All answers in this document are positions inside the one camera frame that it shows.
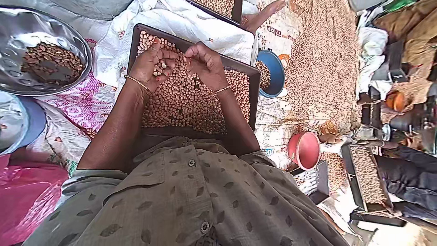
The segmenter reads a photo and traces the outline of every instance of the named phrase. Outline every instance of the pink plastic bag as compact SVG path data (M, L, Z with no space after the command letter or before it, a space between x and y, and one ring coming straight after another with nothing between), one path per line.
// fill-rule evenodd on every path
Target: pink plastic bag
M0 157L0 246L25 241L61 197L66 170L57 165Z

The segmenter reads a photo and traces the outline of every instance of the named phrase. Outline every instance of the pink patterned cloth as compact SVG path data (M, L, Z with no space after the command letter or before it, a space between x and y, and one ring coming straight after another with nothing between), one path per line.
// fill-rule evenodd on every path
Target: pink patterned cloth
M90 45L97 43L92 39L86 39L86 41ZM87 78L77 86L62 93L38 97L38 99L61 109L76 125L98 131L113 106L112 103L104 102L94 97L103 88L103 85L102 82L94 78L93 70L91 69Z

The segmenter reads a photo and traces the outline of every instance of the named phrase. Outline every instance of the dark pants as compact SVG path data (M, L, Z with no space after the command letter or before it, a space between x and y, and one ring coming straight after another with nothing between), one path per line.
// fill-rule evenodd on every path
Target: dark pants
M437 218L437 158L405 146L395 153L403 159L375 156L387 190L425 209L420 212L420 207L404 204L403 212L412 217Z

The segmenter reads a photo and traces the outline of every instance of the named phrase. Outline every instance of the tray of peanuts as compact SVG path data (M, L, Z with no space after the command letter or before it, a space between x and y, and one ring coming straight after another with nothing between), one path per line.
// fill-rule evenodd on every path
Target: tray of peanuts
M213 17L238 26L241 23L243 0L187 0Z
M142 127L144 134L223 139L225 121L220 101L194 75L186 71L184 52L193 44L161 30L137 24L134 27L128 71L135 58L147 50L153 39L161 39L161 48L179 55L169 79L159 85L145 103ZM221 55L226 78L250 127L255 129L260 71L250 65ZM160 61L154 75L160 75L166 64Z
M351 185L354 199L356 200L356 196L359 196L359 200L362 201L362 204L357 205L367 212L393 208L384 181L378 172L378 165L370 149L344 146L342 155L345 158L349 181L351 182L351 177L356 177L358 183L358 187L355 188Z

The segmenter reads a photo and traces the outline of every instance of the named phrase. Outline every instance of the shirt button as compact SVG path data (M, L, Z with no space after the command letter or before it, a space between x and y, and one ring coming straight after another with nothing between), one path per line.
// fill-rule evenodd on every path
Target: shirt button
M202 223L202 227L200 228L200 232L202 232L202 234L207 233L209 230L209 223L208 222L203 222Z

